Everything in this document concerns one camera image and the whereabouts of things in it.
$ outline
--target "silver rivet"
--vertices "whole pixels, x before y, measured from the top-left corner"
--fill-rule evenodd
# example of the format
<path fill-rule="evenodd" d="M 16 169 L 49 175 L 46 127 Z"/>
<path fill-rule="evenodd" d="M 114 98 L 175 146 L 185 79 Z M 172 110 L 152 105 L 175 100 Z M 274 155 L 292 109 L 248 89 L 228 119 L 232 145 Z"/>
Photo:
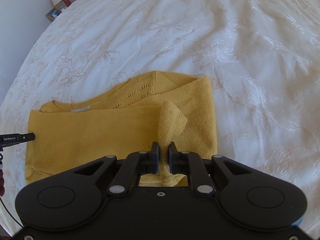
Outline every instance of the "silver rivet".
<path fill-rule="evenodd" d="M 32 236 L 24 236 L 23 240 L 34 240 Z"/>
<path fill-rule="evenodd" d="M 113 185 L 109 188 L 109 191 L 114 194 L 120 194 L 125 191 L 125 188 L 124 186 L 121 186 L 121 185 Z"/>
<path fill-rule="evenodd" d="M 159 196 L 159 197 L 163 197 L 163 196 L 165 196 L 165 193 L 164 193 L 164 192 L 162 192 L 162 191 L 160 191 L 160 192 L 158 192 L 158 193 L 157 193 L 157 196 Z"/>
<path fill-rule="evenodd" d="M 204 194 L 209 194 L 213 191 L 213 187 L 209 185 L 200 185 L 197 187 L 197 191 Z"/>

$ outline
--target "white wall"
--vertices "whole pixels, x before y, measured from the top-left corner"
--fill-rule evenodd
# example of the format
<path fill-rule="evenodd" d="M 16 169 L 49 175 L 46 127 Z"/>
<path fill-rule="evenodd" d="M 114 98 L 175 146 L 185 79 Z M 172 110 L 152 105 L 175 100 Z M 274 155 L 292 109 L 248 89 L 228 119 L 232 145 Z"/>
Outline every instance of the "white wall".
<path fill-rule="evenodd" d="M 32 46 L 50 25 L 45 14 L 52 7 L 51 0 L 0 0 L 0 104 Z"/>

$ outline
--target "knit fabric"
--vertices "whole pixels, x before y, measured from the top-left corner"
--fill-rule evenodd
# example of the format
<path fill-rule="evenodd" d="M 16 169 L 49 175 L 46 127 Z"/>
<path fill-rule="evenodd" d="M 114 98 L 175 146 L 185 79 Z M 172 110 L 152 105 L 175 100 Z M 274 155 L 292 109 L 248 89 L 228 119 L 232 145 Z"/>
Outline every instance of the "knit fabric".
<path fill-rule="evenodd" d="M 141 186 L 175 186 L 166 151 L 174 141 L 179 151 L 210 159 L 217 153 L 215 113 L 209 77 L 152 71 L 116 85 L 82 103 L 51 101 L 31 110 L 25 178 L 46 178 L 105 155 L 128 154 L 160 145 L 159 174 L 143 175 Z"/>

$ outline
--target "bed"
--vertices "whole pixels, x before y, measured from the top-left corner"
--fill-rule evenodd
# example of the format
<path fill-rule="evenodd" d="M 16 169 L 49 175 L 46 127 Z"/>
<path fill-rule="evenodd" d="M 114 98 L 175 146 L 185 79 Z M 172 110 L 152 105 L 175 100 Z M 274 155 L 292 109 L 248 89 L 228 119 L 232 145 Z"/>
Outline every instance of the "bed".
<path fill-rule="evenodd" d="M 25 59 L 1 132 L 27 132 L 30 110 L 47 101 L 88 100 L 148 71 L 208 75 L 218 153 L 300 187 L 300 227 L 319 237 L 319 23 L 320 0 L 77 0 Z M 4 150 L 2 199 L 15 217 L 25 151 Z M 0 224 L 19 230 L 2 206 Z"/>

